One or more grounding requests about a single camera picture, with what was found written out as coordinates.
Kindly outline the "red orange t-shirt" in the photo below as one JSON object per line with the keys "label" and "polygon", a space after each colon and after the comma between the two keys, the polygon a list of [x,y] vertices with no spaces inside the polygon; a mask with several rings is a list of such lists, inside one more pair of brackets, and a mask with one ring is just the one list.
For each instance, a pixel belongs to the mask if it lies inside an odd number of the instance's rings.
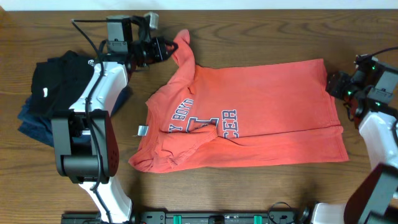
{"label": "red orange t-shirt", "polygon": [[147,100],[147,133],[129,160],[135,169],[348,160],[323,60],[215,69],[196,64],[187,30],[175,42],[178,69]]}

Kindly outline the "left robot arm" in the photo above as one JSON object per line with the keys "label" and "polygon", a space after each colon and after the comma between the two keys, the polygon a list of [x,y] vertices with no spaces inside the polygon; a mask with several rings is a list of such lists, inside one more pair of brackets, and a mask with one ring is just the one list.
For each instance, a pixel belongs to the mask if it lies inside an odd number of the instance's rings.
{"label": "left robot arm", "polygon": [[116,177],[119,149],[110,114],[136,67],[167,60],[178,48],[163,37],[104,40],[81,96],[51,119],[58,173],[85,190],[97,213],[64,213],[62,223],[132,223],[132,200]]}

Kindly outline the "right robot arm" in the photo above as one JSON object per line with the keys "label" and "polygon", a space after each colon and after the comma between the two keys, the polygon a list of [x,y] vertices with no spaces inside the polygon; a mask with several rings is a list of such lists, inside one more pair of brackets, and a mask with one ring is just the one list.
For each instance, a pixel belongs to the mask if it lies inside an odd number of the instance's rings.
{"label": "right robot arm", "polygon": [[389,106],[397,72],[329,74],[326,91],[347,105],[364,139],[371,173],[343,204],[318,203],[312,224],[397,223],[397,110]]}

